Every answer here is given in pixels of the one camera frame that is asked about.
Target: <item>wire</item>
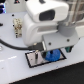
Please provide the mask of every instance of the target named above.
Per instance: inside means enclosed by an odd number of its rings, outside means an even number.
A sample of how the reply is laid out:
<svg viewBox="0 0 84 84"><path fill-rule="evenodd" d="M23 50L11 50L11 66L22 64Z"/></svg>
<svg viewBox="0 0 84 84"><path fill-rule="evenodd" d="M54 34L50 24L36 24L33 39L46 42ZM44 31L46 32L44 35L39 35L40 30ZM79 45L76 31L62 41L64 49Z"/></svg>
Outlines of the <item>wire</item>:
<svg viewBox="0 0 84 84"><path fill-rule="evenodd" d="M9 47L9 48L12 48L12 49L15 49L15 50L32 50L31 48L28 48L28 47L16 47L16 46L10 45L10 44L4 42L1 39L0 39L0 43L5 45L6 47Z"/></svg>
<svg viewBox="0 0 84 84"><path fill-rule="evenodd" d="M43 51L44 50L42 42L37 43L36 45L29 46L29 47L16 47L16 46L13 46L13 45L10 45L10 44L4 42L1 39L0 39L0 43L5 45L6 47L9 47L9 48L12 48L12 49L15 49L15 50L29 50L29 51L31 51L31 50Z"/></svg>

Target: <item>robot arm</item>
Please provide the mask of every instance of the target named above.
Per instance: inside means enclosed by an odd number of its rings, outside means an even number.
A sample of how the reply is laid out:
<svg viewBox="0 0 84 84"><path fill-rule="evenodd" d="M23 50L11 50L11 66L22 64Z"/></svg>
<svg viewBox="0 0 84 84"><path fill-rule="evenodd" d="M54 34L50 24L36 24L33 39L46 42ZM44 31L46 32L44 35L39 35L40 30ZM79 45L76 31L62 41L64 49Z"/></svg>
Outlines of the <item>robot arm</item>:
<svg viewBox="0 0 84 84"><path fill-rule="evenodd" d="M46 51L50 51L73 46L78 42L75 24L68 26L63 22L57 24L68 16L69 6L67 3L55 0L40 3L39 0L30 0L26 3L26 9L22 36L27 46L43 42Z"/></svg>

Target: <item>white plastic casing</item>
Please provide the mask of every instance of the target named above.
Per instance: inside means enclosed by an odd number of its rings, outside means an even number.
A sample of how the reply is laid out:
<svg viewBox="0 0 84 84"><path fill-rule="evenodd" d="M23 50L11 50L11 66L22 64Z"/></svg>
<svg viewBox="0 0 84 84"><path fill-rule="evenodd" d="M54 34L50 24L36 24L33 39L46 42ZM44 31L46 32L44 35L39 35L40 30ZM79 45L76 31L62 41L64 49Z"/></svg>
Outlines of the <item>white plastic casing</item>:
<svg viewBox="0 0 84 84"><path fill-rule="evenodd" d="M35 23L28 14L24 16L22 26L22 37L25 45L30 46L42 42L42 35L56 32L57 23L46 21Z"/></svg>
<svg viewBox="0 0 84 84"><path fill-rule="evenodd" d="M41 4L39 0L29 0L26 2L26 10L35 22L41 22L39 15L42 12L54 10L55 17L52 21L62 21L68 15L69 6L67 3L55 0L45 0Z"/></svg>

